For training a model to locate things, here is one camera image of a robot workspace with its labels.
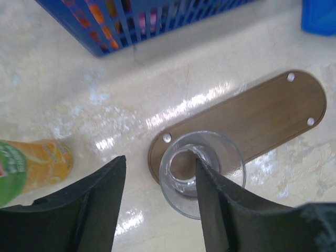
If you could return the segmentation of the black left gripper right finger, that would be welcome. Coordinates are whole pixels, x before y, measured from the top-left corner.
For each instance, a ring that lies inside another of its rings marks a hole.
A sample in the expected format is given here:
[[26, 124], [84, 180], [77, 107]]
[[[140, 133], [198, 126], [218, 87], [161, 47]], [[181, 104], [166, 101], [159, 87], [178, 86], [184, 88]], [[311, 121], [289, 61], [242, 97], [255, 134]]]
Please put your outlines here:
[[335, 203], [288, 207], [196, 162], [206, 251], [335, 251]]

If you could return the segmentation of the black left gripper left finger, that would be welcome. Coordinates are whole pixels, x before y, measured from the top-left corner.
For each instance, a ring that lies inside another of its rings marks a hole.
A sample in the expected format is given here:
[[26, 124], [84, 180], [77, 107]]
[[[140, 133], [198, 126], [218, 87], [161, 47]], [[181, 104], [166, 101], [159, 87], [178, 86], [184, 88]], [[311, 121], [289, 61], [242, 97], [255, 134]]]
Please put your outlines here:
[[29, 206], [1, 209], [1, 251], [111, 251], [125, 184], [126, 158]]

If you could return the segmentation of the clear plastic cup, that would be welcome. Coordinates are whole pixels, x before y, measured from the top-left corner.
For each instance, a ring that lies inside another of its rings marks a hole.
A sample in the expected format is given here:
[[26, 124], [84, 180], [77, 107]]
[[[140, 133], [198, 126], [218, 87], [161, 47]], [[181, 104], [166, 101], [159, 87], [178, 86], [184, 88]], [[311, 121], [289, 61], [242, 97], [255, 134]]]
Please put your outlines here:
[[178, 137], [161, 158], [160, 187], [174, 210], [196, 220], [201, 218], [196, 189], [198, 160], [241, 187], [246, 185], [245, 160], [226, 136], [213, 131], [194, 131]]

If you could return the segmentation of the oval wooden tray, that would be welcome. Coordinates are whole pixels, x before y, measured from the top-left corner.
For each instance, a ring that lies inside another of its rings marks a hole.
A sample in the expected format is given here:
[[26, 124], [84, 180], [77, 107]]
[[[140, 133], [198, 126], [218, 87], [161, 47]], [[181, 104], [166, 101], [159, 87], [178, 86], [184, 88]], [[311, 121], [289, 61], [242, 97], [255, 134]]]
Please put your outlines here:
[[327, 109], [322, 84], [306, 71], [289, 70], [161, 131], [148, 151], [148, 167], [159, 181], [159, 166], [172, 140], [193, 131], [214, 131], [232, 140], [249, 162], [317, 126]]

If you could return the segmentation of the orange juice bottle green label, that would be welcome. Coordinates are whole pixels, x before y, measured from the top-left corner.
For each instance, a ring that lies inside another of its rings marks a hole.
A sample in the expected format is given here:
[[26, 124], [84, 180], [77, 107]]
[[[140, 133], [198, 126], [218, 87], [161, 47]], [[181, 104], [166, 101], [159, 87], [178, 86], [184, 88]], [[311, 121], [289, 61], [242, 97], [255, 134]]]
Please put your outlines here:
[[70, 150], [58, 140], [1, 140], [1, 207], [20, 194], [61, 182], [72, 167]]

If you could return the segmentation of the blue plastic shopping basket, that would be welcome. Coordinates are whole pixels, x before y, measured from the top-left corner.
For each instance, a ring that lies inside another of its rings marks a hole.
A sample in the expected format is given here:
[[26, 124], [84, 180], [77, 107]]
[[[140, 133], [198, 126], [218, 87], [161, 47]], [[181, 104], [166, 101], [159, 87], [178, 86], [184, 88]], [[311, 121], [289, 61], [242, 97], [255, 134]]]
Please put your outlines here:
[[247, 4], [246, 0], [39, 0], [96, 57]]

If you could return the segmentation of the blue plastic divided bin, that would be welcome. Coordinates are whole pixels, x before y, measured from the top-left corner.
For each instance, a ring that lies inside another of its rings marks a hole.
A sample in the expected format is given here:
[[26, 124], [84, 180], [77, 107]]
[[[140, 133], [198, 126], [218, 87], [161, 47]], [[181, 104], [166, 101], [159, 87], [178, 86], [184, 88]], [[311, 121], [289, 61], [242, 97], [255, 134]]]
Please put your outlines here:
[[321, 36], [335, 36], [335, 0], [303, 0], [301, 29]]

